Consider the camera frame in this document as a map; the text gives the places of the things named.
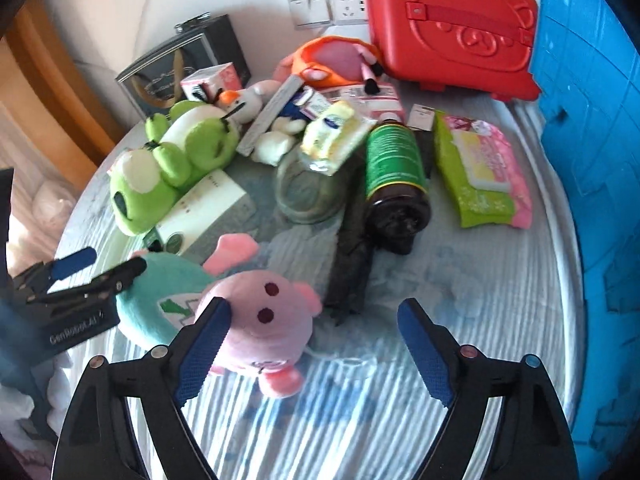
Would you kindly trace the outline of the pink pig plush teal dress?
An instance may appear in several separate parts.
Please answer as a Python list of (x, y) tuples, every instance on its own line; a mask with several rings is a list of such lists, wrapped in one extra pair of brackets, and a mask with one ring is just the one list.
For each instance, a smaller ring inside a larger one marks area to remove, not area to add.
[(118, 329), (133, 344), (150, 350), (170, 344), (178, 331), (195, 321), (201, 296), (216, 279), (258, 253), (244, 233), (224, 234), (202, 264), (170, 252), (140, 249), (128, 261), (145, 264), (143, 272), (116, 296)]

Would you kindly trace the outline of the white rectangular box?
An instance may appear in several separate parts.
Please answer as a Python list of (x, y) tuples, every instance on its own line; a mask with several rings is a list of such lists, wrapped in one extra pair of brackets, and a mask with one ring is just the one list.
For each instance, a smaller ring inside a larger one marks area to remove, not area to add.
[(194, 185), (143, 237), (146, 248), (203, 263), (219, 237), (246, 232), (257, 212), (254, 200), (222, 170)]

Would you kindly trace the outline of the yellow tissue packet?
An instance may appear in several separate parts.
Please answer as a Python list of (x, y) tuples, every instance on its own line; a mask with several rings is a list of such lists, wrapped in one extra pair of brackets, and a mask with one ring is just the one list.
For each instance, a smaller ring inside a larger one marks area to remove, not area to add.
[(306, 127), (300, 154), (306, 167), (332, 177), (360, 147), (376, 120), (350, 101), (332, 103)]

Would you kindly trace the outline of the brown bottle green label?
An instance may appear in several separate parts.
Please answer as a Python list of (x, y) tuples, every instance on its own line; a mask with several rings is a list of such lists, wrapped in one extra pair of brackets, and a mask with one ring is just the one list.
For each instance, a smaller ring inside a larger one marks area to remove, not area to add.
[(376, 247), (408, 255), (432, 218), (428, 179), (416, 135), (386, 114), (366, 143), (363, 222)]

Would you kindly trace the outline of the small pink pig plush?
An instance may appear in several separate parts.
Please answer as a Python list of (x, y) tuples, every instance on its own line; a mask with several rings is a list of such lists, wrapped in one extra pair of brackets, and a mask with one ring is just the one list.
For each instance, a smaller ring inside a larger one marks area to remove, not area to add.
[(299, 393), (305, 378), (296, 363), (322, 311), (314, 289), (268, 270), (240, 272), (205, 289), (196, 313), (215, 297), (230, 304), (231, 324), (209, 371), (255, 379), (268, 398)]

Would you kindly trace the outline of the green frog plush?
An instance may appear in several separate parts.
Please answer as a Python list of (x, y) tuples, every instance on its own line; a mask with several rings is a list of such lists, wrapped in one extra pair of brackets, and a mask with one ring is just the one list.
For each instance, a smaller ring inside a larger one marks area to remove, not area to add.
[(235, 115), (242, 110), (184, 100), (149, 117), (145, 144), (120, 153), (107, 170), (118, 228), (128, 236), (149, 232), (194, 185), (226, 168), (240, 142)]

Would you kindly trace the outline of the clear glass jar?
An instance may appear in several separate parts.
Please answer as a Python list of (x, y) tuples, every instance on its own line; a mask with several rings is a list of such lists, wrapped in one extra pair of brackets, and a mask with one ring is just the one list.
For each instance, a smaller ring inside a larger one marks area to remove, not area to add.
[(329, 176), (308, 164), (300, 144), (284, 155), (274, 177), (274, 196), (280, 213), (296, 224), (328, 220), (346, 200), (349, 170)]

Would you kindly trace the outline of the white snowman plush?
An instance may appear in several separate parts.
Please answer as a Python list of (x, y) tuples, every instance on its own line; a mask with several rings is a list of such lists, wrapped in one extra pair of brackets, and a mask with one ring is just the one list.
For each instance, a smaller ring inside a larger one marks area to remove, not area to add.
[[(217, 105), (241, 128), (244, 136), (281, 84), (281, 81), (265, 79), (246, 89), (226, 90), (218, 96)], [(304, 131), (307, 124), (305, 116), (291, 101), (288, 102), (269, 130), (259, 137), (250, 158), (258, 164), (277, 167), (283, 156), (294, 148), (296, 136)]]

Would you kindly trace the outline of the long white flat box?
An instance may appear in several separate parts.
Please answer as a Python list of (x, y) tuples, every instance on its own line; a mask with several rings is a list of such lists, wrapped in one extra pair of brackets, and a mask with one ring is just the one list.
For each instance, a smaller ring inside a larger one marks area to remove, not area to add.
[(236, 151), (240, 155), (248, 157), (252, 154), (259, 137), (269, 130), (272, 123), (286, 107), (286, 104), (288, 104), (288, 102), (293, 99), (293, 96), (303, 88), (304, 84), (305, 83), (302, 78), (297, 75), (291, 75), (283, 84), (280, 85), (273, 97), (259, 112), (254, 122), (252, 122), (248, 127), (244, 136), (242, 136), (242, 139), (236, 148)]

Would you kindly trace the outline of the small pink white box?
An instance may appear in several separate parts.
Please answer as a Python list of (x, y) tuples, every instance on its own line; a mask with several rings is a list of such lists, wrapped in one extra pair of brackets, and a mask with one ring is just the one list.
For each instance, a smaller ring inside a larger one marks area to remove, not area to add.
[(180, 86), (188, 100), (206, 103), (215, 102), (219, 92), (242, 89), (240, 78), (232, 63), (201, 68), (183, 78)]

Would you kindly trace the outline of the green pink wet wipes pack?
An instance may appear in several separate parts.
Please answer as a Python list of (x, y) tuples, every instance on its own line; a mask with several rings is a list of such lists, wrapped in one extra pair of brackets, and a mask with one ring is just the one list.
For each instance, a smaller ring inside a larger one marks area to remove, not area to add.
[(512, 145), (484, 120), (435, 113), (436, 164), (463, 229), (503, 224), (527, 230), (533, 203)]

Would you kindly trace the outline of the pink white medicine box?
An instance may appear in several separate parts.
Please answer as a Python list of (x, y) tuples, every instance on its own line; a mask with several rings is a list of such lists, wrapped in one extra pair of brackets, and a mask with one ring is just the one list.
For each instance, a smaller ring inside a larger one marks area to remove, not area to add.
[(320, 93), (330, 102), (346, 100), (355, 102), (361, 113), (367, 113), (376, 120), (393, 119), (398, 122), (406, 120), (405, 109), (401, 104), (396, 87), (389, 82), (378, 84), (380, 92), (367, 94), (363, 84), (333, 87), (321, 90)]

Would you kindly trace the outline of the orange pink plush pouch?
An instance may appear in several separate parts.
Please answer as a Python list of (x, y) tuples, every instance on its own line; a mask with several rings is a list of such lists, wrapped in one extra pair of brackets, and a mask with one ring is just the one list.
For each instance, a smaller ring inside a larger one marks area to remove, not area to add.
[(296, 75), (315, 89), (363, 84), (367, 96), (376, 96), (383, 74), (381, 55), (373, 44), (356, 38), (322, 36), (282, 58), (272, 78), (283, 82)]

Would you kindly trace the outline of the blue plastic storage crate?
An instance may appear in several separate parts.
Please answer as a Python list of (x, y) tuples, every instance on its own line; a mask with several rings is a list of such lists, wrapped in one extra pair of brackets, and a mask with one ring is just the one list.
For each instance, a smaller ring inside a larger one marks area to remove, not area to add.
[(582, 260), (572, 435), (580, 475), (597, 479), (639, 423), (639, 52), (605, 0), (540, 0), (530, 71)]

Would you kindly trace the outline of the white wall socket panel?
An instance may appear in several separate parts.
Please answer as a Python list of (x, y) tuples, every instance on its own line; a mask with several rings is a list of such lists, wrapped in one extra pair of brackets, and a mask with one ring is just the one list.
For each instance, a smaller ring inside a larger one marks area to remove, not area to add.
[(296, 28), (360, 25), (368, 21), (367, 0), (288, 0)]

